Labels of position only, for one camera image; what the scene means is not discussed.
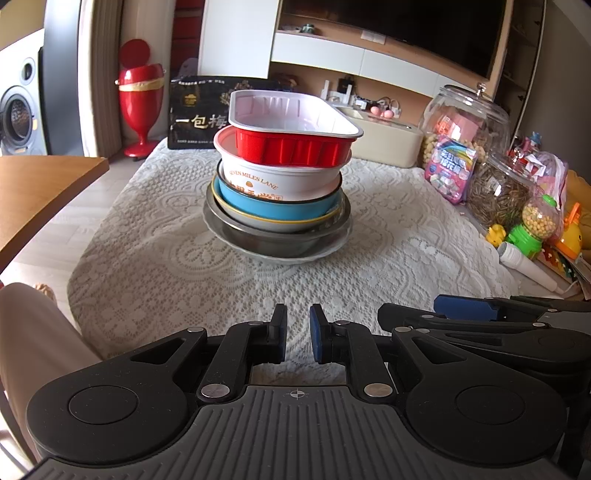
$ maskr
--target person's foot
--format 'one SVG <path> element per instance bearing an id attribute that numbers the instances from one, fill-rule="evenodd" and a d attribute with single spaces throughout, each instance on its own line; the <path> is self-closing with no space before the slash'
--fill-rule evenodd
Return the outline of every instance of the person's foot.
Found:
<path id="1" fill-rule="evenodd" d="M 53 303 L 57 305 L 56 294 L 49 285 L 45 283 L 37 283 L 35 284 L 35 289 L 39 290 L 41 293 L 43 293 L 47 298 L 52 300 Z"/>

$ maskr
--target crosshair marking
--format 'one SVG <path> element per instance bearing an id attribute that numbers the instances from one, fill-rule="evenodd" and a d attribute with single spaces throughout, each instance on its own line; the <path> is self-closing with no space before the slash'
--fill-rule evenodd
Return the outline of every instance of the crosshair marking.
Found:
<path id="1" fill-rule="evenodd" d="M 293 398 L 301 398 L 301 397 L 305 397 L 307 394 L 302 392 L 302 390 L 294 390 L 293 392 L 290 392 L 290 397 Z"/>

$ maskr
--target person's leg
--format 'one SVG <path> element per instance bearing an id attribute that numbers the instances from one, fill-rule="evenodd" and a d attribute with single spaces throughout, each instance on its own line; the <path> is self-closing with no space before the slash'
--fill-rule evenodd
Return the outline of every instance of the person's leg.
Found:
<path id="1" fill-rule="evenodd" d="M 43 385 L 100 362 L 43 293 L 22 283 L 0 290 L 0 379 L 27 444 L 27 404 Z"/>

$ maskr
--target wooden table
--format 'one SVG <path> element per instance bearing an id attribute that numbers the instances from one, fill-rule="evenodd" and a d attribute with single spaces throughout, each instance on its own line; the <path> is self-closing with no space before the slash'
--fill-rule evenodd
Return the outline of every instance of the wooden table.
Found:
<path id="1" fill-rule="evenodd" d="M 104 158 L 0 157 L 0 273 L 41 227 L 108 170 Z"/>

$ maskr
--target yellow toy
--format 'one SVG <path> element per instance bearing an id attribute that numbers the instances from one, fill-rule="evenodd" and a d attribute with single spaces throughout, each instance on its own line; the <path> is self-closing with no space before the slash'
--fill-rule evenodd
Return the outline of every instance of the yellow toy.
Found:
<path id="1" fill-rule="evenodd" d="M 506 236 L 507 232 L 505 232 L 503 226 L 495 223 L 493 226 L 489 227 L 486 241 L 492 244 L 493 247 L 499 248 L 501 243 L 505 241 Z"/>
<path id="2" fill-rule="evenodd" d="M 581 253 L 583 237 L 579 227 L 581 204 L 575 203 L 569 216 L 564 219 L 564 232 L 560 240 L 556 242 L 556 248 L 567 258 L 576 260 Z"/>

